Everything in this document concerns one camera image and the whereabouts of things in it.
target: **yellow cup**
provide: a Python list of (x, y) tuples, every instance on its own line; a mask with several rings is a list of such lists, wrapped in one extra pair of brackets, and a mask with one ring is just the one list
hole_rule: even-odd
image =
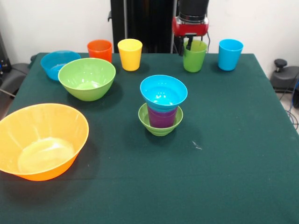
[(121, 65), (124, 70), (135, 71), (140, 66), (142, 43), (136, 39), (124, 39), (118, 42)]

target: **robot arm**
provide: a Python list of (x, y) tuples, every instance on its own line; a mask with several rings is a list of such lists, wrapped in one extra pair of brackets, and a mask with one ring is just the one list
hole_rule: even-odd
[(179, 0), (179, 14), (172, 19), (175, 36), (189, 38), (186, 49), (191, 49), (194, 36), (204, 36), (209, 28), (206, 11), (209, 0)]

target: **cup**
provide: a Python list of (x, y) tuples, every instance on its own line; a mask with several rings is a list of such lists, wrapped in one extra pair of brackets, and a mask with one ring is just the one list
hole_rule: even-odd
[(243, 50), (243, 44), (233, 39), (225, 39), (219, 43), (218, 66), (224, 71), (232, 71), (236, 68)]
[(136, 39), (124, 39), (118, 42), (121, 65), (124, 70), (135, 71), (140, 66), (142, 43)]
[(203, 41), (192, 41), (191, 49), (187, 50), (188, 41), (184, 43), (183, 65), (188, 72), (198, 72), (201, 70), (205, 60), (207, 45)]
[(166, 128), (171, 127), (176, 118), (178, 107), (169, 112), (157, 112), (148, 107), (149, 123), (152, 127)]
[(89, 57), (95, 57), (112, 62), (112, 43), (106, 40), (91, 41), (87, 45)]

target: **bowl rim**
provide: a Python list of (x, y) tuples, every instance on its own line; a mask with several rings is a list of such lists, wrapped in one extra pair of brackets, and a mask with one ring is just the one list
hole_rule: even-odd
[[(164, 76), (164, 77), (167, 77), (167, 78), (174, 79), (174, 80), (178, 81), (179, 83), (181, 83), (181, 84), (184, 86), (185, 90), (186, 90), (186, 95), (185, 95), (185, 97), (184, 97), (181, 101), (179, 101), (178, 103), (173, 104), (173, 105), (159, 104), (159, 103), (154, 103), (153, 101), (151, 101), (149, 98), (147, 98), (147, 97), (143, 94), (143, 92), (142, 92), (142, 90), (141, 90), (141, 86), (142, 86), (142, 84), (143, 84), (143, 82), (144, 82), (145, 80), (147, 80), (147, 79), (149, 79), (149, 78), (152, 78), (152, 77), (155, 77), (155, 76)], [(175, 78), (175, 77), (172, 77), (172, 76), (168, 76), (168, 75), (152, 75), (152, 76), (148, 76), (148, 77), (146, 77), (145, 79), (142, 80), (142, 82), (140, 83), (140, 87), (139, 87), (139, 88), (140, 88), (140, 92), (141, 92), (142, 96), (145, 98), (145, 100), (151, 102), (151, 103), (154, 104), (154, 105), (158, 105), (158, 106), (176, 107), (177, 105), (180, 105), (181, 103), (183, 103), (183, 102), (186, 100), (187, 96), (188, 96), (188, 89), (187, 89), (187, 87), (185, 86), (185, 84), (184, 84), (181, 80), (179, 80), (179, 79), (177, 79), (177, 78)]]
[(147, 103), (144, 103), (144, 104), (139, 108), (139, 110), (138, 110), (138, 117), (139, 117), (139, 120), (141, 121), (141, 123), (142, 123), (145, 127), (151, 128), (151, 129), (153, 129), (153, 130), (166, 131), (166, 130), (169, 130), (169, 129), (171, 129), (171, 128), (175, 128), (175, 127), (177, 127), (177, 126), (181, 123), (181, 121), (183, 120), (183, 117), (184, 117), (184, 113), (183, 113), (182, 108), (181, 108), (180, 106), (178, 106), (178, 111), (179, 111), (179, 110), (181, 111), (181, 113), (182, 113), (182, 117), (181, 117), (181, 119), (180, 119), (176, 124), (174, 124), (174, 125), (172, 125), (172, 126), (170, 126), (170, 127), (163, 127), (163, 128), (152, 127), (152, 126), (150, 126), (150, 125), (145, 124), (144, 121), (143, 121), (143, 120), (141, 119), (141, 117), (140, 117), (141, 109), (142, 109), (143, 107), (145, 107), (145, 106), (147, 106)]
[(47, 60), (47, 58), (48, 58), (50, 55), (52, 55), (52, 54), (62, 54), (62, 53), (72, 53), (72, 54), (74, 54), (74, 55), (79, 56), (78, 59), (81, 59), (81, 55), (80, 55), (79, 53), (75, 52), (75, 51), (71, 51), (71, 50), (57, 50), (57, 51), (50, 52), (50, 53), (48, 53), (48, 54), (46, 54), (46, 55), (44, 55), (44, 56), (42, 57), (42, 59), (41, 59), (41, 66), (42, 66), (42, 68), (43, 68), (43, 69), (47, 69), (47, 70), (51, 70), (51, 68), (47, 68), (46, 66), (44, 66), (45, 60)]
[[(223, 43), (224, 43), (224, 42), (228, 42), (228, 41), (236, 42), (236, 43), (240, 44), (240, 45), (241, 45), (241, 48), (239, 48), (239, 49), (237, 49), (237, 50), (231, 50), (231, 49), (228, 49), (228, 48), (223, 47)], [(236, 40), (236, 39), (223, 39), (223, 40), (221, 40), (221, 41), (219, 42), (219, 47), (222, 48), (222, 49), (224, 49), (224, 50), (227, 50), (227, 51), (240, 51), (240, 50), (243, 50), (243, 48), (244, 48), (244, 44), (243, 44), (241, 41)]]
[[(60, 72), (62, 71), (62, 69), (63, 69), (65, 66), (69, 65), (69, 64), (72, 64), (72, 63), (75, 63), (76, 61), (81, 61), (81, 60), (88, 60), (88, 61), (89, 61), (89, 60), (104, 61), (104, 62), (110, 64), (110, 65), (112, 66), (113, 70), (114, 70), (113, 77), (112, 77), (106, 84), (104, 84), (104, 85), (101, 85), (101, 86), (99, 86), (99, 87), (95, 87), (95, 88), (84, 89), (84, 90), (79, 90), (79, 89), (77, 89), (77, 88), (69, 87), (68, 85), (65, 85), (63, 82), (61, 82), (61, 80), (60, 80)], [(77, 59), (77, 60), (74, 60), (74, 61), (71, 61), (71, 62), (65, 64), (65, 65), (59, 70), (59, 72), (58, 72), (58, 80), (59, 80), (59, 82), (61, 83), (61, 85), (65, 86), (65, 87), (68, 88), (68, 89), (71, 89), (71, 90), (77, 90), (77, 91), (90, 91), (90, 90), (96, 90), (96, 89), (102, 88), (102, 87), (104, 87), (104, 86), (106, 86), (106, 85), (109, 85), (109, 84), (114, 80), (115, 75), (116, 75), (116, 69), (115, 69), (114, 65), (113, 65), (112, 63), (110, 63), (109, 61), (106, 61), (106, 60), (104, 60), (104, 59), (100, 59), (100, 58), (95, 58), (95, 57), (86, 57), (86, 58), (79, 58), (79, 59)]]
[(88, 125), (87, 119), (86, 119), (86, 117), (84, 116), (84, 114), (81, 113), (79, 110), (75, 109), (74, 107), (71, 107), (71, 106), (68, 106), (68, 105), (65, 105), (65, 104), (57, 104), (57, 103), (34, 104), (34, 105), (26, 106), (26, 107), (23, 107), (23, 108), (21, 108), (21, 109), (19, 109), (19, 110), (16, 110), (16, 111), (12, 112), (11, 114), (7, 115), (5, 118), (3, 118), (2, 120), (0, 120), (0, 124), (1, 124), (4, 120), (8, 119), (8, 118), (9, 118), (11, 115), (13, 115), (13, 114), (14, 114), (14, 115), (15, 115), (15, 114), (18, 114), (18, 113), (20, 113), (20, 112), (22, 112), (22, 111), (25, 111), (25, 110), (27, 110), (28, 108), (31, 108), (31, 107), (38, 107), (38, 106), (45, 106), (45, 105), (56, 105), (56, 106), (58, 105), (58, 106), (61, 106), (61, 107), (66, 107), (66, 108), (69, 108), (69, 109), (71, 109), (71, 110), (73, 110), (73, 111), (76, 111), (78, 114), (80, 114), (80, 115), (83, 117), (83, 120), (84, 120), (84, 122), (85, 122), (85, 124), (86, 124), (86, 127), (87, 127), (87, 133), (86, 133), (86, 137), (85, 137), (84, 141), (82, 142), (82, 145), (78, 148), (78, 150), (73, 154), (73, 156), (72, 156), (70, 159), (68, 159), (67, 161), (64, 161), (64, 162), (62, 162), (62, 163), (60, 163), (60, 164), (58, 164), (58, 165), (56, 165), (56, 166), (54, 166), (54, 167), (52, 167), (52, 168), (49, 168), (49, 169), (46, 169), (46, 170), (43, 170), (43, 171), (32, 172), (32, 173), (18, 173), (18, 172), (9, 172), (9, 171), (6, 171), (6, 170), (3, 170), (2, 168), (0, 168), (1, 171), (5, 172), (5, 173), (8, 173), (8, 174), (16, 175), (16, 176), (20, 176), (20, 175), (25, 176), (25, 175), (42, 174), (42, 173), (45, 173), (45, 172), (54, 170), (54, 169), (56, 169), (56, 168), (58, 168), (58, 167), (60, 167), (60, 166), (62, 166), (62, 165), (64, 165), (64, 164), (66, 164), (66, 163), (69, 162), (72, 158), (74, 158), (75, 156), (77, 156), (77, 155), (79, 154), (79, 152), (81, 151), (81, 149), (83, 148), (83, 146), (85, 145), (85, 143), (86, 143), (86, 141), (87, 141), (87, 139), (88, 139), (88, 135), (89, 135), (89, 125)]

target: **orange bowl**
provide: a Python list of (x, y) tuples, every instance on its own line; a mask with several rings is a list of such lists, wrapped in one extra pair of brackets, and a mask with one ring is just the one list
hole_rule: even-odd
[(0, 170), (31, 181), (64, 173), (86, 143), (89, 127), (63, 104), (22, 108), (0, 121)]

